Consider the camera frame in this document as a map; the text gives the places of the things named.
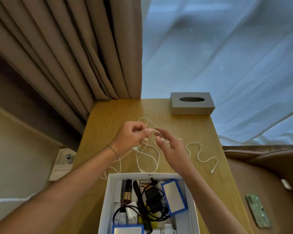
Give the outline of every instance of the phone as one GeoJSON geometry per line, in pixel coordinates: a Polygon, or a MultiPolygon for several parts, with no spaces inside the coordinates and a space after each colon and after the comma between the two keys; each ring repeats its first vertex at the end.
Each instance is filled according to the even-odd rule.
{"type": "Polygon", "coordinates": [[[270,227],[270,221],[267,214],[262,206],[261,201],[257,195],[246,195],[245,196],[248,205],[253,213],[255,222],[259,228],[270,227]]]}

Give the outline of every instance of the white cable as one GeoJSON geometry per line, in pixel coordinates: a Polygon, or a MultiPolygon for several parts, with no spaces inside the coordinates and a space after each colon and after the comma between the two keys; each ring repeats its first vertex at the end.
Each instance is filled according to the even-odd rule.
{"type": "Polygon", "coordinates": [[[188,145],[190,145],[190,144],[199,144],[199,145],[200,145],[200,150],[199,150],[199,152],[197,153],[197,159],[198,159],[200,162],[208,162],[208,161],[211,160],[212,158],[216,158],[216,159],[217,159],[217,162],[216,162],[216,164],[215,164],[213,170],[211,171],[211,173],[213,173],[214,170],[215,170],[215,168],[216,168],[216,166],[217,166],[217,164],[218,164],[218,157],[211,157],[211,158],[207,159],[206,161],[202,161],[202,160],[200,160],[200,159],[199,159],[199,154],[200,154],[200,152],[201,152],[202,145],[201,145],[199,142],[191,142],[191,143],[186,144],[186,149],[189,151],[189,157],[191,157],[191,152],[190,152],[190,150],[188,149],[188,145]]]}
{"type": "Polygon", "coordinates": [[[27,198],[2,198],[2,199],[0,199],[0,203],[2,203],[2,202],[21,202],[21,201],[25,202],[25,201],[30,200],[30,198],[33,197],[34,195],[35,194],[32,194],[27,198]]]}
{"type": "MultiPolygon", "coordinates": [[[[148,119],[148,118],[146,118],[146,117],[141,117],[141,118],[139,118],[138,121],[140,121],[141,119],[146,119],[146,120],[147,120],[147,122],[146,122],[146,126],[148,125],[149,122],[151,122],[151,123],[153,124],[153,126],[156,128],[156,125],[155,125],[150,119],[148,119]]],[[[158,151],[154,146],[148,144],[148,143],[149,143],[149,140],[148,140],[148,139],[145,139],[145,140],[146,140],[146,143],[142,142],[143,144],[145,144],[145,147],[144,147],[141,151],[139,151],[139,148],[140,148],[140,146],[141,146],[141,145],[139,145],[139,146],[137,146],[137,147],[134,147],[134,148],[133,148],[132,150],[130,150],[128,153],[126,153],[125,156],[126,156],[127,154],[129,154],[130,152],[132,152],[132,151],[136,151],[136,162],[137,162],[138,169],[140,170],[141,173],[146,173],[146,172],[145,172],[144,170],[142,170],[142,169],[140,168],[140,166],[139,166],[139,159],[140,159],[141,155],[146,155],[146,156],[151,157],[151,158],[155,161],[155,163],[156,163],[156,169],[155,169],[155,171],[154,171],[154,173],[156,173],[156,171],[158,170],[158,165],[159,165],[159,163],[160,163],[160,153],[159,153],[159,151],[158,151]],[[156,161],[156,159],[155,159],[152,155],[147,154],[147,153],[144,153],[144,150],[145,150],[145,148],[146,148],[147,146],[150,146],[150,147],[152,147],[152,148],[154,148],[154,149],[156,150],[157,155],[158,155],[158,159],[157,159],[157,161],[156,161]]],[[[215,168],[216,168],[216,166],[217,166],[217,164],[218,164],[218,157],[211,157],[211,158],[209,158],[209,159],[206,160],[206,161],[202,161],[202,160],[200,160],[200,159],[199,159],[199,154],[200,154],[200,152],[201,152],[202,145],[201,145],[199,142],[191,142],[191,143],[188,143],[188,144],[186,145],[186,149],[189,151],[189,157],[191,157],[191,152],[190,152],[190,150],[188,149],[188,145],[190,145],[190,144],[199,144],[199,145],[200,145],[200,150],[199,150],[199,152],[198,152],[198,154],[197,154],[197,159],[198,159],[200,162],[207,162],[207,161],[211,160],[212,158],[216,158],[216,159],[217,159],[216,165],[214,166],[213,170],[211,171],[211,173],[213,173],[214,170],[215,170],[215,168]]],[[[114,162],[119,161],[119,166],[120,166],[119,171],[117,171],[114,167],[109,167],[109,168],[112,168],[112,169],[114,169],[117,173],[120,173],[120,172],[121,172],[121,160],[122,160],[125,156],[123,156],[122,158],[119,158],[118,160],[114,161],[114,162]]],[[[104,177],[101,177],[101,178],[102,178],[103,180],[107,180],[106,171],[104,172],[104,177]]]]}

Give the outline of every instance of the bracelet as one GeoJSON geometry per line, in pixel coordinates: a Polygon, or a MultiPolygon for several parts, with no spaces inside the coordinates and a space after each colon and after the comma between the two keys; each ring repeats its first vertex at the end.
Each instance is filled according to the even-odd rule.
{"type": "Polygon", "coordinates": [[[115,150],[110,145],[107,145],[107,147],[109,147],[111,150],[113,150],[113,152],[115,153],[115,156],[117,157],[117,159],[119,159],[119,156],[117,155],[117,153],[115,152],[115,150]]]}

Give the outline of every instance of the wooden desk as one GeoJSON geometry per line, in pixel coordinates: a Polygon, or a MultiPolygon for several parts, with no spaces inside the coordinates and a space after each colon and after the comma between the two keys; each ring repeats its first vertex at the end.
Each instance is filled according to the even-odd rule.
{"type": "MultiPolygon", "coordinates": [[[[90,113],[74,167],[82,164],[109,144],[125,121],[137,121],[141,117],[147,117],[156,126],[168,129],[173,135],[183,138],[185,143],[200,142],[202,145],[201,160],[212,156],[219,158],[219,163],[214,173],[211,174],[215,161],[199,162],[196,158],[199,147],[197,145],[190,147],[191,160],[200,174],[243,227],[249,233],[253,233],[211,117],[209,115],[172,115],[169,111],[169,99],[121,99],[97,102],[90,113]]],[[[151,154],[156,154],[154,151],[151,152],[152,148],[148,149],[151,154]]],[[[140,159],[139,165],[141,169],[148,172],[153,172],[155,169],[154,161],[147,156],[140,159]]],[[[139,172],[134,153],[127,155],[122,160],[121,172],[139,172]]],[[[174,172],[162,152],[157,172],[174,172]]],[[[106,181],[99,179],[71,210],[55,233],[97,233],[105,188],[106,181]]],[[[199,212],[198,222],[201,234],[208,233],[199,212]]]]}

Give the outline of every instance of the brown bottle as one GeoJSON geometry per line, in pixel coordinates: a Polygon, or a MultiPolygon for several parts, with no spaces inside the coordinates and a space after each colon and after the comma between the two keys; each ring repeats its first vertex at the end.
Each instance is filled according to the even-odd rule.
{"type": "Polygon", "coordinates": [[[126,185],[125,185],[125,191],[124,191],[124,202],[123,206],[126,206],[131,203],[131,192],[132,192],[133,186],[132,186],[132,181],[127,180],[126,185]]]}

